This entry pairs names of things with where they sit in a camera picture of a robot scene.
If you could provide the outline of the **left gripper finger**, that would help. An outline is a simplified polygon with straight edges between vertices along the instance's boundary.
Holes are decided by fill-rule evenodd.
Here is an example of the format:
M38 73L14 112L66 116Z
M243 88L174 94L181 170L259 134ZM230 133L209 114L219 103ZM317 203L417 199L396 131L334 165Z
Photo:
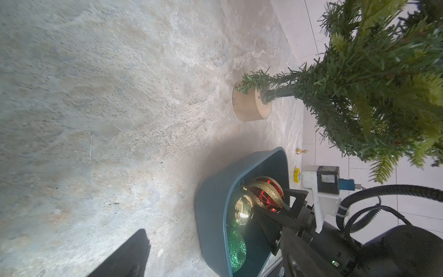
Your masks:
M150 250L145 229L139 229L88 277L143 277Z

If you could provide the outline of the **red gold striped ornament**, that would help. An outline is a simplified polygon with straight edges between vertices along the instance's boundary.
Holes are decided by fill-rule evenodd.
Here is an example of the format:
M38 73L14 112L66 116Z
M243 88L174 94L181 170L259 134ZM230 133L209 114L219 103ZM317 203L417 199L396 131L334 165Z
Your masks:
M259 176L243 187L243 190L255 204L271 212L279 213L284 208L283 188L271 177Z

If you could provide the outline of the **small gold ball ornament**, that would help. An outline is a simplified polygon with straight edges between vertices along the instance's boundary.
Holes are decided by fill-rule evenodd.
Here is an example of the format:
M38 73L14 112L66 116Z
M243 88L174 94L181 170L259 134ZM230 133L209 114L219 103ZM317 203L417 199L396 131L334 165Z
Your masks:
M248 195L242 195L234 205L233 222L236 226L247 225L254 215L254 202Z

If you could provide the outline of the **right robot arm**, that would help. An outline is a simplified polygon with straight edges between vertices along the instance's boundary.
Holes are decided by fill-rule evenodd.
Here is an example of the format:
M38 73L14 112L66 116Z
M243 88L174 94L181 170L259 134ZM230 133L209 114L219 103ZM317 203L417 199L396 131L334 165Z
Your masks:
M317 214L304 203L295 209L295 217L256 207L279 224L283 234L280 249L287 277L440 277L443 274L443 240L386 205L374 205L344 220L349 208L377 196L407 195L441 202L441 190L416 185L383 185L356 192L338 206L337 226L315 232ZM351 227L370 211L386 211L401 221L365 244L352 239Z

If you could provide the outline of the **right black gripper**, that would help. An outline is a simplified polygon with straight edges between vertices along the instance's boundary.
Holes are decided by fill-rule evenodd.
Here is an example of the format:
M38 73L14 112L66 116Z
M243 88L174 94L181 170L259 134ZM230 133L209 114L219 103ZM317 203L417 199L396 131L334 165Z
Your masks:
M276 256L281 250L281 261L266 276L353 277L361 244L347 241L339 229L327 222L321 233L316 233L314 211L305 201L308 191L285 189L284 194L295 198L288 212L254 208L254 218L271 253Z

